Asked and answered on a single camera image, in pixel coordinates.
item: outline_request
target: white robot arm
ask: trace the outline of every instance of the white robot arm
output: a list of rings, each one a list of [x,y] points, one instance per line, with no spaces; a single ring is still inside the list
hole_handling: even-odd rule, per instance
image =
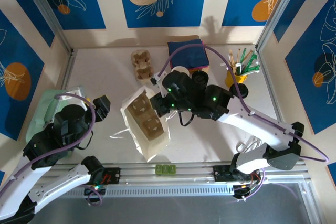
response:
[[[83,100],[90,109],[67,105],[55,114],[53,123],[31,138],[17,167],[0,188],[0,224],[29,223],[35,213],[67,191],[88,182],[102,181],[104,167],[94,156],[89,156],[52,183],[33,188],[68,151],[83,150],[79,147],[81,140],[91,132],[94,123],[102,121],[110,111],[110,101],[105,95],[93,101],[94,107],[76,94],[62,96]]]
[[[179,113],[190,111],[198,117],[238,127],[264,142],[253,151],[237,153],[233,158],[232,169],[244,174],[267,166],[292,169],[300,158],[301,147],[290,133],[302,136],[303,124],[281,123],[253,108],[246,109],[234,92],[216,85],[207,86],[207,81],[208,76],[203,71],[193,73],[191,78],[185,73],[172,71],[159,83],[167,92],[158,93],[151,98],[152,106],[159,116],[171,110],[178,110]],[[279,127],[262,122],[255,114]]]

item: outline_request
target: pen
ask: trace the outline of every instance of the pen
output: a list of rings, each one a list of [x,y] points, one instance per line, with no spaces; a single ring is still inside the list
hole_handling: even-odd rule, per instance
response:
[[[241,63],[236,63],[236,71],[237,71],[237,75],[241,75],[242,73],[242,64]]]
[[[249,67],[249,68],[246,68],[243,70],[243,73],[247,73],[247,72],[250,72],[252,70],[259,70],[260,69],[260,65],[256,65],[254,67]]]
[[[231,66],[234,67],[235,66],[235,60],[233,58],[233,53],[232,50],[229,50],[229,55],[230,55],[230,61],[231,61]]]
[[[243,72],[245,72],[246,69],[249,68],[249,66],[251,66],[251,64],[253,63],[254,60],[256,60],[258,58],[257,55],[252,55],[250,60],[248,61],[246,67],[243,69]]]
[[[246,52],[246,47],[244,48],[244,51],[243,51],[243,53],[241,54],[241,59],[240,59],[240,63],[243,63],[243,61],[244,61],[244,56],[245,56],[245,52]]]
[[[239,53],[240,53],[240,48],[238,48],[238,54],[237,54],[237,63],[239,62]]]
[[[247,54],[246,57],[244,58],[244,60],[246,60],[246,59],[250,56],[250,54],[252,54],[252,53],[253,53],[253,50],[251,49],[250,52],[248,52],[248,54]]]
[[[248,75],[251,74],[251,73],[259,73],[259,72],[260,72],[260,70],[252,70],[252,71],[243,73],[241,76],[248,76]]]

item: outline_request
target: metal frame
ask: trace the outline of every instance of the metal frame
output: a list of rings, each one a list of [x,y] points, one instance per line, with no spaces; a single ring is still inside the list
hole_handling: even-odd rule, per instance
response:
[[[177,196],[230,196],[233,185],[244,182],[215,182],[213,166],[229,165],[229,162],[169,163],[176,165],[176,174],[155,174],[156,164],[103,164],[104,167],[119,167],[117,185],[106,188],[107,198],[121,197],[177,197]],[[55,180],[67,173],[76,164],[55,165],[36,186]],[[265,184],[298,183],[311,223],[326,223],[319,203],[314,196],[310,175],[304,161],[299,161],[292,170],[265,169]],[[75,188],[62,197],[83,198],[83,188]]]
[[[68,87],[68,84],[69,84],[69,80],[70,80],[70,77],[71,77],[71,73],[72,73],[72,69],[74,68],[74,65],[75,65],[75,59],[76,59],[76,56],[77,56],[77,52],[78,52],[78,49],[75,49],[75,50],[71,50],[71,53],[69,55],[69,60],[68,60],[68,64],[67,64],[67,68],[65,70],[65,73],[64,73],[64,76],[63,76],[63,79],[62,79],[62,84],[61,84],[61,89],[66,89]]]
[[[43,15],[52,32],[59,38],[63,47],[69,52],[67,69],[62,79],[61,88],[66,89],[75,64],[77,50],[73,50],[63,33],[62,27],[46,0],[33,0]],[[279,0],[271,13],[257,43],[260,65],[270,92],[278,120],[283,121],[281,110],[269,79],[267,67],[264,65],[262,49],[271,35],[289,0]],[[155,174],[156,164],[105,164],[105,167],[121,168],[118,185],[107,187],[105,197],[162,197],[162,196],[200,196],[200,195],[232,195],[235,183],[216,183],[212,166],[228,165],[229,162],[211,163],[174,163],[176,174],[159,176]],[[76,164],[55,165],[50,172],[42,177],[37,185],[54,180],[66,173]],[[266,168],[265,183],[298,183],[311,223],[325,223],[324,215],[314,196],[310,175],[304,161],[299,161],[290,171]],[[82,188],[75,188],[63,197],[84,197]]]
[[[58,37],[62,46],[66,49],[68,53],[71,53],[70,43],[68,42],[66,36],[64,35],[63,29],[58,19],[56,18],[55,13],[48,4],[48,1],[47,0],[33,0],[33,1],[37,6],[38,10],[41,12],[43,18],[49,25],[52,32],[55,34],[55,36]]]
[[[264,57],[263,57],[262,50],[265,47],[269,36],[273,33],[273,30],[274,30],[276,24],[278,23],[280,17],[282,16],[285,8],[287,7],[289,1],[290,0],[278,0],[278,2],[276,3],[276,5],[274,7],[273,12],[271,13],[269,19],[267,20],[266,25],[264,26],[264,29],[263,29],[263,31],[262,31],[262,33],[261,33],[261,35],[260,35],[260,37],[259,37],[259,39],[256,43],[256,50],[257,50],[257,53],[258,53],[258,56],[259,56],[258,59],[259,59],[259,62],[260,62],[262,73],[263,73],[264,78],[265,78],[266,86],[269,90],[269,94],[270,94],[270,97],[271,97],[271,101],[272,101],[277,119],[280,122],[283,122],[284,117],[282,116],[281,109],[278,105],[279,102],[278,102],[277,97],[275,95],[274,86],[273,86],[272,81],[270,79],[270,75],[269,75],[267,66],[264,64]]]
[[[103,164],[104,167],[120,168],[119,184],[115,186],[176,186],[176,185],[240,185],[242,182],[215,182],[213,166],[229,165],[230,162],[169,163],[176,165],[176,174],[164,176],[155,174],[156,164]],[[43,176],[37,185],[45,184],[69,171],[76,164],[55,165]],[[292,170],[265,168],[265,183],[310,182],[310,175],[304,161],[299,161]]]
[[[289,1],[290,0],[278,0],[277,1],[256,43],[257,50],[262,50],[263,47],[265,46],[267,39],[273,33],[273,30],[277,22],[279,21],[280,17],[282,16],[285,8],[287,7]]]

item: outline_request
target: green toy block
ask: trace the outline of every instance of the green toy block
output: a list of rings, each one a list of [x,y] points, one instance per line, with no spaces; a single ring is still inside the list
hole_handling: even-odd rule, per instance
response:
[[[162,166],[162,174],[169,174],[169,165]]]
[[[170,165],[169,166],[169,173],[170,174],[176,174],[176,165]]]
[[[162,174],[162,165],[155,166],[155,174]]]

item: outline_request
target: yellow cup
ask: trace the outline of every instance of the yellow cup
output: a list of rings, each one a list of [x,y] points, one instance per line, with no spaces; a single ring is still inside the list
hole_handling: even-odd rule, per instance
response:
[[[248,76],[237,76],[235,75],[236,81],[238,83],[243,83]],[[232,79],[232,75],[230,73],[230,71],[226,72],[226,78],[225,78],[225,84],[227,85],[228,88],[230,88],[233,84],[233,79]]]

